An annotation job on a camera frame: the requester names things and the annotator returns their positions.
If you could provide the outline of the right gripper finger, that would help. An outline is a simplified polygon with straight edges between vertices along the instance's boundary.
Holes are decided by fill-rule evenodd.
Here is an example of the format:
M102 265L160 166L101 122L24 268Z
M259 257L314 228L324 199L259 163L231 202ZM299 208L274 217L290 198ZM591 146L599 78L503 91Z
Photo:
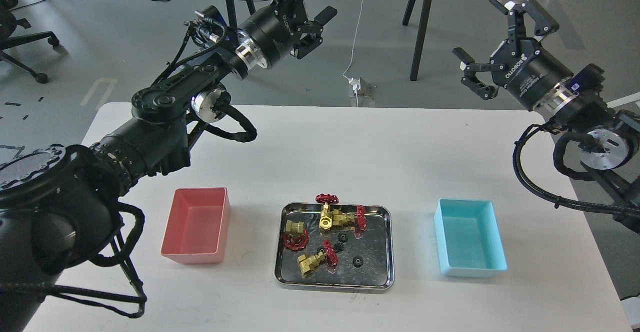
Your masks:
M526 28L524 16L529 15L534 20L534 37L535 45L541 47L544 38L556 32L559 23L550 15L537 0L524 0L524 2L516 2L510 0L503 2L502 0L489 0L489 2L501 13L507 16L507 38L498 46L502 48L508 45L510 48L518 47L520 41L526 40Z
M500 63L476 63L473 57L469 55L463 48L455 47L453 54L461 61L461 69L464 72L461 83L468 87L473 93L482 98L489 100L498 95L497 88L482 83L476 73L478 72L500 72Z

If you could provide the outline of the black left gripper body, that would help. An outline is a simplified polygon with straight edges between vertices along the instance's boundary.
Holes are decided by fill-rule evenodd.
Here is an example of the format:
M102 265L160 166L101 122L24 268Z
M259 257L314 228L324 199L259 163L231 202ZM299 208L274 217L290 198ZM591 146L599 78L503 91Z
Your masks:
M235 54L246 69L269 69L287 55L302 59L322 44L325 12L307 16L303 0L274 0L238 28Z

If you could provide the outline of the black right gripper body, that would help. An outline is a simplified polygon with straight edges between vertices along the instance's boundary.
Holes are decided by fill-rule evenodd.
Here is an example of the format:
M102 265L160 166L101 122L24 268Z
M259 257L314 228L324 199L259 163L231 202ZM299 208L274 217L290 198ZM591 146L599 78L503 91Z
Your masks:
M516 43L503 41L489 60L505 67L491 73L493 83L505 88L528 111L556 84L574 74L531 37Z

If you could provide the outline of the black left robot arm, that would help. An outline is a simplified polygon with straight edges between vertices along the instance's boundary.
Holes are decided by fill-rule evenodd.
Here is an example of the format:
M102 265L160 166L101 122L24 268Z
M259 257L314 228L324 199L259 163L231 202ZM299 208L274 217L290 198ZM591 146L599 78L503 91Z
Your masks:
M1 330L21 332L48 296L102 307L127 318L147 297L131 262L146 217L120 201L144 176L190 166L204 133L237 142L258 135L231 105L222 79L247 77L290 54L302 59L323 42L336 15L309 18L304 0L272 0L229 25L210 6L183 39L199 52L178 53L148 88L131 98L132 118L92 146L51 145L1 166Z

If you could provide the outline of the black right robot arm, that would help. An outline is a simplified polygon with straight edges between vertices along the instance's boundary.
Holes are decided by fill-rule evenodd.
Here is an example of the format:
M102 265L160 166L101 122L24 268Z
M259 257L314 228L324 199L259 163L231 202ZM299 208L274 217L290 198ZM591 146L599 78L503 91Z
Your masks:
M461 61L461 83L484 100L495 98L503 88L528 111L551 112L548 122L531 125L515 142L512 165L517 179L556 207L608 214L638 233L639 180L629 182L616 172L638 153L638 114L608 107L600 96L604 71L599 66L588 64L573 73L543 48L542 40L556 32L559 24L537 0L489 1L507 16L507 38L487 63L475 62L463 48L454 48ZM558 135L554 168L573 180L597 182L612 198L612 205L554 195L526 175L522 150L542 130Z

